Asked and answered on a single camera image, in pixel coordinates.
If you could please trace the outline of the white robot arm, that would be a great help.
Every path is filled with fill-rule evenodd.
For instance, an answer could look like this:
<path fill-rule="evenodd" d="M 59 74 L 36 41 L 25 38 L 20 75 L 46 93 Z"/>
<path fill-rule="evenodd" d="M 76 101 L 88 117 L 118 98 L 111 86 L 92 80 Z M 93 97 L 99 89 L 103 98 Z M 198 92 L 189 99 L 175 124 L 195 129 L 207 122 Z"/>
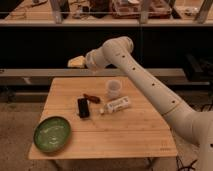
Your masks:
<path fill-rule="evenodd" d="M 84 59 L 92 71 L 112 64 L 150 101 L 166 123 L 183 139 L 199 147 L 196 171 L 213 171 L 213 111 L 198 112 L 131 56 L 134 44 L 122 36 L 105 41 Z"/>

